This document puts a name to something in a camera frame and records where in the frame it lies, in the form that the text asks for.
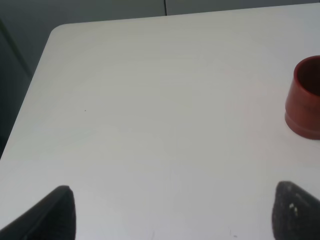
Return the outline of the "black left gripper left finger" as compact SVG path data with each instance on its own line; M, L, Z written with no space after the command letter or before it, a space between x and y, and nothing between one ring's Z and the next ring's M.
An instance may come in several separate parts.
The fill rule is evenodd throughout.
M76 206L73 191L61 185L0 230L2 240L74 240Z

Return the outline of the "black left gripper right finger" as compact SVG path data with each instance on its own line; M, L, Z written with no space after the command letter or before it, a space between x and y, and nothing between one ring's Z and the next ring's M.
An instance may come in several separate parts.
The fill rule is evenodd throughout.
M271 225L276 240L318 240L320 200L291 181L275 189Z

